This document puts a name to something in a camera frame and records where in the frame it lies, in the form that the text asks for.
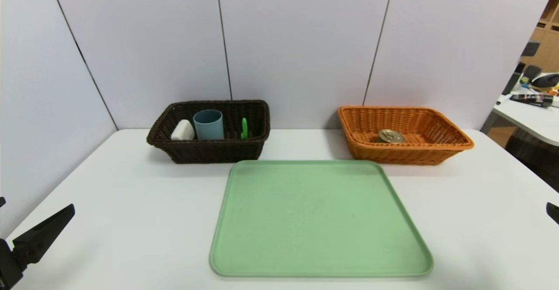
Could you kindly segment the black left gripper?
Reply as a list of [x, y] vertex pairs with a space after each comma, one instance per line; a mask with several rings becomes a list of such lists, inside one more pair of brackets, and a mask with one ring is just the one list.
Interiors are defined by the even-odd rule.
[[[6, 199], [0, 197], [0, 207]], [[74, 204], [69, 204], [30, 230], [16, 237], [11, 250], [4, 239], [0, 239], [0, 289], [11, 290], [23, 277], [30, 264], [40, 262], [53, 242], [75, 215]]]

